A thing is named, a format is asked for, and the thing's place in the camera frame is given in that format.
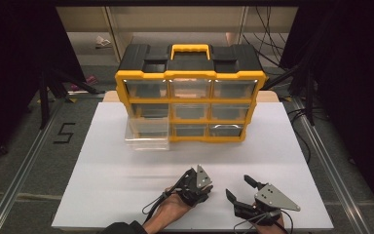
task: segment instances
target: silver metal plate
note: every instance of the silver metal plate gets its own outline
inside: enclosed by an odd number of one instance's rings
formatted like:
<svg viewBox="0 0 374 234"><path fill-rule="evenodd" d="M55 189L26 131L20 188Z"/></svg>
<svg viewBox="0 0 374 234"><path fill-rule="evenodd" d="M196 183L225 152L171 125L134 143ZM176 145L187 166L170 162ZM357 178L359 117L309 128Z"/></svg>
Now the silver metal plate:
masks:
<svg viewBox="0 0 374 234"><path fill-rule="evenodd" d="M270 207L300 212L300 207L281 193L273 184L266 184L254 198Z"/></svg>
<svg viewBox="0 0 374 234"><path fill-rule="evenodd" d="M197 165L197 187L204 188L211 184L211 179L207 175L206 171L202 168L202 165Z"/></svg>

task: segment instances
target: hand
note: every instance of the hand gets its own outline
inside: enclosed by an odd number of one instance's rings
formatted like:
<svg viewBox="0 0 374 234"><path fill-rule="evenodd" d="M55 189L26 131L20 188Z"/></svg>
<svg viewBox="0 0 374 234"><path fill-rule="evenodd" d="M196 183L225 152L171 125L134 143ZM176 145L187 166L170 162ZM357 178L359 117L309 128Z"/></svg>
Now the hand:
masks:
<svg viewBox="0 0 374 234"><path fill-rule="evenodd" d="M283 217L280 215L280 218L278 219L278 224L280 224L282 227L284 227ZM260 226L255 225L257 232L260 234L283 234L284 232L275 224L272 226Z"/></svg>
<svg viewBox="0 0 374 234"><path fill-rule="evenodd" d="M191 209L193 208L185 204L178 194L172 193L160 205L156 213L144 223L143 227L148 234L157 233L179 220Z"/></svg>

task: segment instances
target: tripod leg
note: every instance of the tripod leg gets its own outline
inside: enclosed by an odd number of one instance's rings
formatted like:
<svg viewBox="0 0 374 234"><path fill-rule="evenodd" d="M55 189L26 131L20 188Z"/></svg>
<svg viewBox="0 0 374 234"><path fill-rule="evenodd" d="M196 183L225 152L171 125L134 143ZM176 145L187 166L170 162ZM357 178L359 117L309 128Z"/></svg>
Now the tripod leg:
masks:
<svg viewBox="0 0 374 234"><path fill-rule="evenodd" d="M298 70L299 66L293 66L291 69L284 72L282 75L278 76L274 81L270 81L267 84L265 84L260 90L261 91L267 91L276 86L276 84L284 81L285 79L289 78L290 76L294 75L296 71Z"/></svg>
<svg viewBox="0 0 374 234"><path fill-rule="evenodd" d="M97 91L96 89L94 89L93 87L83 83L83 82L80 82L78 80L76 80L75 78L73 78L72 76L60 71L60 70L56 70L54 69L53 70L53 73L59 77L62 77L63 79L73 83L74 85L80 87L81 89L85 90L85 91L88 91L90 94L93 94L93 95L97 95L97 94L104 94L105 92L104 91Z"/></svg>
<svg viewBox="0 0 374 234"><path fill-rule="evenodd" d="M41 99L41 127L44 129L45 125L50 118L50 105L48 102L48 91L47 91L47 78L46 74L42 72L39 84L39 97Z"/></svg>
<svg viewBox="0 0 374 234"><path fill-rule="evenodd" d="M306 86L306 117L308 118L312 126L315 125L313 109L314 109L314 75L312 74L312 71L309 70L307 86Z"/></svg>

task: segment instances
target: sleeve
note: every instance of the sleeve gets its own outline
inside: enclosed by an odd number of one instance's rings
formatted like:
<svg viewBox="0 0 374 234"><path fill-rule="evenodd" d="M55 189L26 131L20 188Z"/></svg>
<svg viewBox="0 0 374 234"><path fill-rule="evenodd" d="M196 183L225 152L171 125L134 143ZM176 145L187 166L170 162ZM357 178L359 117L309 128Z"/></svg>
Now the sleeve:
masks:
<svg viewBox="0 0 374 234"><path fill-rule="evenodd" d="M130 225L124 222L114 222L107 226L100 234L147 234L144 228L137 221Z"/></svg>

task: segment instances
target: gray carpet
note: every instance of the gray carpet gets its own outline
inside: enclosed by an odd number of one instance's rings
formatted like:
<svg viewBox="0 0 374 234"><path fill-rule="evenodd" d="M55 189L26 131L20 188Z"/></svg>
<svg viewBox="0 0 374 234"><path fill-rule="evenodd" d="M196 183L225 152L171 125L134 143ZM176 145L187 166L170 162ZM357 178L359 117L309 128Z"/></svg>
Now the gray carpet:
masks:
<svg viewBox="0 0 374 234"><path fill-rule="evenodd" d="M114 74L117 66L88 66L83 64L82 68L86 76L95 75L98 79L98 83L93 85L95 88L106 91L115 90ZM271 73L282 72L280 69L274 67L266 67L266 71ZM283 84L279 84L274 88L279 97L288 97L286 90L288 82L284 81ZM22 120L19 122L19 126L7 142L9 153L0 155L0 199L9 187L29 147L37 136L40 126L40 107L37 99L36 97L30 102L29 108L31 112L24 114ZM101 98L81 97L76 102L66 102L62 105L41 153L38 155L1 229L1 233L62 233L62 231L51 227L52 218L56 213L61 196L78 159L96 105L100 101ZM291 101L284 101L283 104L287 111L294 109ZM64 126L64 131L73 133L73 136L69 143L56 144L54 143L55 141L67 140L67 136L58 135L58 131L64 123L75 124ZM372 192L356 166L348 161L350 158L349 153L335 131L331 119L329 120L326 114L318 109L315 113L315 123L317 131L329 155L331 155L338 172L355 198L355 201L359 204L364 218L371 229L371 233L374 233L374 196ZM300 120L297 120L294 126L302 138L309 143L306 131L302 127ZM307 158L308 148L300 139L299 142ZM318 233L354 233L350 221L339 202L339 198L310 143L309 148L312 151L309 168L317 184L323 203L335 226L331 231Z"/></svg>

